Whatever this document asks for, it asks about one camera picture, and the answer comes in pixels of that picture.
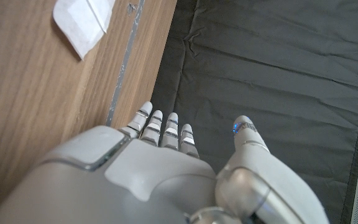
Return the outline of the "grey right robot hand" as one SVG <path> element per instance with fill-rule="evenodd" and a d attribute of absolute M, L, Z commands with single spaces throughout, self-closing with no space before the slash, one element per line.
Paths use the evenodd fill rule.
<path fill-rule="evenodd" d="M 126 126 L 91 128 L 52 149 L 0 205 L 0 223 L 327 223 L 311 187 L 238 117 L 215 172 L 189 124 L 146 102 Z"/>

